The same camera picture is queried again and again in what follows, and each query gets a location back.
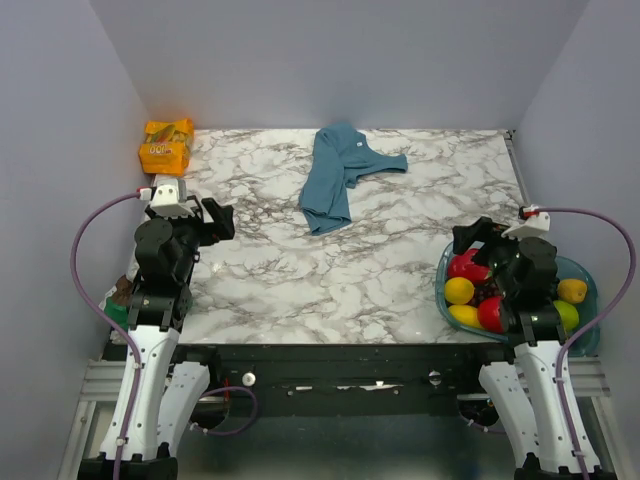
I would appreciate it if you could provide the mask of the blue tank top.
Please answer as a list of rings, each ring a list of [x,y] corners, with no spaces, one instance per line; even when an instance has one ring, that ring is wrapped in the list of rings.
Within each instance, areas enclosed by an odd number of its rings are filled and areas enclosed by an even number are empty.
[[[407,171],[404,154],[374,151],[366,136],[348,123],[320,129],[314,139],[311,170],[299,195],[310,234],[324,235],[352,222],[347,190],[355,188],[359,178]]]

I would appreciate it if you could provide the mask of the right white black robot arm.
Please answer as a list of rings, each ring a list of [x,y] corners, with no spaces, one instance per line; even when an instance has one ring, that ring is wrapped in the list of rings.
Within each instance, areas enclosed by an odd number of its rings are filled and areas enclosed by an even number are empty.
[[[556,248],[548,214],[531,206],[517,225],[481,217],[453,229],[453,251],[479,244],[476,263],[500,290],[501,327],[513,361],[476,357],[460,367],[469,390],[485,390],[511,444],[517,479],[613,479],[591,445],[569,373],[570,341],[553,304]]]

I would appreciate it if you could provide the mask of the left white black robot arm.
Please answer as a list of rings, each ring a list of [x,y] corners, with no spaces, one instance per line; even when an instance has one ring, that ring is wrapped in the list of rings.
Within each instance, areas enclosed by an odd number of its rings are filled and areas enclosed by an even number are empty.
[[[175,455],[196,403],[221,385],[214,354],[174,352],[200,250],[234,238],[234,209],[190,196],[186,210],[172,218],[148,207],[134,234],[124,373],[111,424],[98,455],[81,462],[81,479],[176,478]]]

